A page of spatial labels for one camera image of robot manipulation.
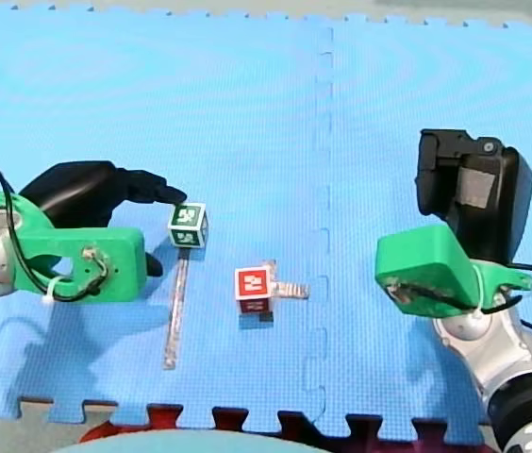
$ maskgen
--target blue foam mat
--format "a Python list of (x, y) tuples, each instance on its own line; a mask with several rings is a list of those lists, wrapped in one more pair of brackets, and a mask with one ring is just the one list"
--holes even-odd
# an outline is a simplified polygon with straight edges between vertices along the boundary
[[(464, 368), (430, 323), (398, 316), (374, 284), (374, 253), (379, 237), (434, 222), (416, 206), (422, 128), (499, 137), (532, 167), (532, 28), (350, 20), (334, 33), (327, 411), (316, 425), (349, 434), (346, 414), (376, 414), (381, 438), (411, 440), (411, 419), (440, 419), (447, 442), (478, 443), (486, 418)], [(517, 259), (532, 262), (532, 208)], [(520, 311), (532, 321), (532, 296)]]
[[(180, 426), (208, 428), (212, 407), (238, 407), (248, 430), (301, 411), (340, 436), (354, 413), (382, 416), (385, 439), (414, 439), (411, 419), (427, 418), (448, 422), (449, 443), (480, 442), (467, 375), (375, 287), (374, 248), (433, 222), (412, 182), (421, 128), (497, 136), (532, 166), (532, 28), (88, 8), (0, 8), (0, 167), (19, 188), (63, 159), (161, 173), (208, 203), (210, 243), (191, 263), (174, 372), (161, 369), (167, 209), (113, 220), (140, 227), (169, 271), (142, 300), (0, 299), (0, 416), (21, 397), (53, 400), (52, 420), (69, 423), (88, 400), (117, 403), (122, 424), (181, 404)], [(271, 258), (312, 297), (240, 328), (232, 272)], [(532, 262), (532, 209), (518, 258)], [(532, 296), (521, 312), (532, 321)]]
[(148, 404), (183, 405), (189, 428), (213, 426), (215, 406), (250, 410), (252, 430), (278, 431), (279, 410), (316, 419), (311, 302), (281, 302), (272, 328), (239, 329), (233, 289), (235, 268), (265, 259), (287, 281), (312, 280), (315, 23), (85, 10), (0, 9), (0, 168), (17, 188), (63, 159), (164, 175), (207, 203), (210, 244), (192, 253), (175, 371), (162, 369), (169, 208), (127, 204), (113, 218), (141, 228), (167, 269), (142, 300), (0, 299), (0, 417), (24, 397), (53, 400), (51, 419), (69, 423), (88, 400), (117, 403), (112, 420), (127, 425), (145, 423)]

